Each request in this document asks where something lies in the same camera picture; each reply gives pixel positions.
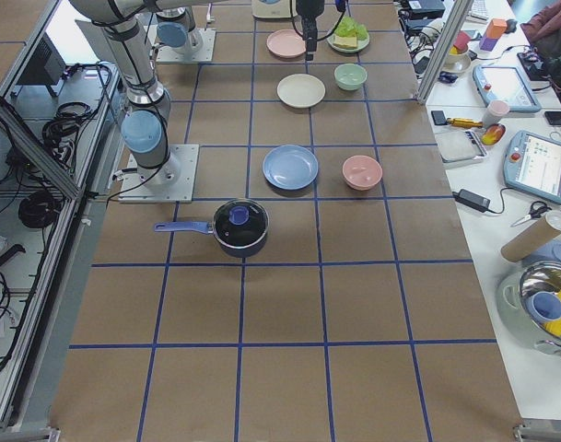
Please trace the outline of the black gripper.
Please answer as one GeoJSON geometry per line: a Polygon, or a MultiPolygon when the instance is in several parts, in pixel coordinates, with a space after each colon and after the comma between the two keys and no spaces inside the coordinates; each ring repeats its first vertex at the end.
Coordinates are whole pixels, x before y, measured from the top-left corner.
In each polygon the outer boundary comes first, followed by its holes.
{"type": "Polygon", "coordinates": [[[317,18],[324,11],[323,0],[297,0],[296,12],[300,16],[301,34],[305,41],[305,60],[312,61],[315,53],[315,41],[318,39],[317,18]]]}

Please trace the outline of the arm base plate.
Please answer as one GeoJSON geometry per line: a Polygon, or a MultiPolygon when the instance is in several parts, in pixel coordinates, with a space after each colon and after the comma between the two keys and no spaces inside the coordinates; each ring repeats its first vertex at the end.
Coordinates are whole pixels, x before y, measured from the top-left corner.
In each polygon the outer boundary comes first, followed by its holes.
{"type": "Polygon", "coordinates": [[[118,201],[124,204],[190,203],[199,158],[197,144],[170,145],[169,160],[159,173],[139,168],[133,154],[127,167],[136,169],[123,176],[118,201]]]}
{"type": "Polygon", "coordinates": [[[187,31],[184,27],[158,29],[159,64],[199,64],[210,63],[213,58],[216,31],[195,28],[187,31]]]}

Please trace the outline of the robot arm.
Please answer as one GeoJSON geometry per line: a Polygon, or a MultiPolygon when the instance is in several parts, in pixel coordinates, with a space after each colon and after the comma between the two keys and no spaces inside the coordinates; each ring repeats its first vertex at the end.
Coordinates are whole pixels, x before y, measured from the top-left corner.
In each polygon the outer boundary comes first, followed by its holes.
{"type": "Polygon", "coordinates": [[[136,15],[158,12],[155,1],[73,1],[71,5],[98,27],[109,45],[126,85],[129,114],[121,125],[123,140],[136,161],[143,183],[166,183],[175,168],[167,139],[169,97],[157,80],[146,45],[146,32],[136,15]]]}
{"type": "MultiPolygon", "coordinates": [[[[281,59],[300,55],[311,57],[319,41],[317,18],[324,11],[323,1],[252,1],[251,14],[256,20],[302,19],[301,29],[281,29],[266,40],[268,51],[281,59]]],[[[155,14],[155,21],[146,26],[146,35],[153,44],[154,60],[159,64],[209,63],[214,56],[216,30],[212,7],[206,11],[205,25],[196,24],[189,7],[170,9],[155,14]]]]}

